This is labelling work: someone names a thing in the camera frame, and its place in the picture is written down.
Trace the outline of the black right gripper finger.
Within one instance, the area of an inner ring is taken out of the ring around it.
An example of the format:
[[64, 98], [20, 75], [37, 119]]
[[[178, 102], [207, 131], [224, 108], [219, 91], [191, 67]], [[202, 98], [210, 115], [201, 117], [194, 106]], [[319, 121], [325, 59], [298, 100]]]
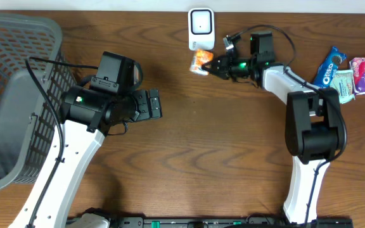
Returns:
[[205, 67], [205, 71], [207, 71], [211, 75], [214, 75], [216, 77], [222, 78], [222, 72], [220, 70], [218, 70], [218, 69]]
[[212, 60], [202, 65], [202, 69], [218, 69], [220, 66], [220, 60]]

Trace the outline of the orange small box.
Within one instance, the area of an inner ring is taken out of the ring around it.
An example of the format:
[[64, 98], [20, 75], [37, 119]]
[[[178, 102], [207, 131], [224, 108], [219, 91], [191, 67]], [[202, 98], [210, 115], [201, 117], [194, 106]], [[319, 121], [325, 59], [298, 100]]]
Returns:
[[190, 65], [190, 72], [198, 74], [198, 75], [208, 75], [209, 73], [206, 70], [202, 69], [202, 65], [212, 61], [214, 58], [214, 54], [210, 51], [197, 49], [194, 53], [193, 60]]

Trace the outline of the blue snack wrapper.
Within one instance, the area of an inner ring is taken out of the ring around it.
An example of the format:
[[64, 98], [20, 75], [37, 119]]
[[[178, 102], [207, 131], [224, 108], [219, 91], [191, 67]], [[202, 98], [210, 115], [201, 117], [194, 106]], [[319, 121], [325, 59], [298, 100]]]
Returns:
[[327, 55], [326, 59], [317, 70], [313, 84], [320, 88], [327, 88], [338, 70], [339, 66], [347, 59], [347, 55], [340, 52], [339, 49], [333, 46]]

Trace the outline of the teal snack packet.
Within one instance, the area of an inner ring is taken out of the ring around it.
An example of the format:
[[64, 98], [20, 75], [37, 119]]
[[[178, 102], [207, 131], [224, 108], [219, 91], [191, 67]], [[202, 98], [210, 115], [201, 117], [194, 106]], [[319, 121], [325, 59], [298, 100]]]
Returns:
[[354, 76], [352, 70], [338, 70], [330, 83], [330, 87], [336, 89], [341, 104], [348, 103], [355, 99]]

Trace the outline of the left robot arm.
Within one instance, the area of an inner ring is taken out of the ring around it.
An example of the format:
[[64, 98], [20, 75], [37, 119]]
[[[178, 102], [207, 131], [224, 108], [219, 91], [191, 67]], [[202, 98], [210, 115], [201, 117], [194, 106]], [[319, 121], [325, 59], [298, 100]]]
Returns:
[[37, 180], [11, 227], [66, 227], [69, 209], [86, 168], [110, 129], [162, 117], [157, 89], [140, 86], [141, 65], [105, 51], [96, 75], [72, 86], [55, 109], [44, 90], [56, 127]]

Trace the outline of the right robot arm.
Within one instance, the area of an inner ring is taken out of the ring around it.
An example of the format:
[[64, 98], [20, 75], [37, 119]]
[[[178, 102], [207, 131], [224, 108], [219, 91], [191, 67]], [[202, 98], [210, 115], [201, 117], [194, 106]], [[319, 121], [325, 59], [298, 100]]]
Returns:
[[248, 79], [285, 104], [285, 143], [293, 163], [283, 204], [285, 222], [290, 226], [316, 227], [324, 175], [347, 142], [338, 92], [320, 89], [296, 75], [289, 65], [278, 63], [272, 32], [251, 34], [249, 59], [238, 57], [236, 43], [240, 38], [240, 34], [226, 36], [226, 54], [203, 63], [201, 68], [224, 80]]

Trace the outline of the white barcode scanner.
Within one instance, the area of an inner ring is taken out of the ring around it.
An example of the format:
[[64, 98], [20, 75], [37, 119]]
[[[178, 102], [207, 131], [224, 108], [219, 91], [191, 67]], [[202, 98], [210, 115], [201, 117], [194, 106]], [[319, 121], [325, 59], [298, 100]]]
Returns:
[[215, 16], [210, 8], [192, 8], [188, 11], [188, 47], [210, 51], [215, 45]]

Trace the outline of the grey plastic mesh basket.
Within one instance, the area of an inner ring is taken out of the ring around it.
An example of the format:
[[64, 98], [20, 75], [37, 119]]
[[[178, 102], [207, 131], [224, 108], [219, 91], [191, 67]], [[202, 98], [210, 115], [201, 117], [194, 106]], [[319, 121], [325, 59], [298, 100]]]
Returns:
[[35, 182], [48, 155], [55, 122], [40, 91], [59, 107], [75, 85], [62, 40], [53, 20], [0, 13], [0, 189]]

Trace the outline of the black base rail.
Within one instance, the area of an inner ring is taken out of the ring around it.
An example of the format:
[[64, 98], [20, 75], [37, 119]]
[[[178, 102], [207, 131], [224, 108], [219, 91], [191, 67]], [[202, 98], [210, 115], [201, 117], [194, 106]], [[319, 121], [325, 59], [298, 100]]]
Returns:
[[113, 228], [246, 228], [246, 227], [297, 227], [282, 217], [253, 213], [246, 218], [149, 218], [122, 217], [99, 208], [89, 208], [78, 217], [66, 221], [66, 227]]

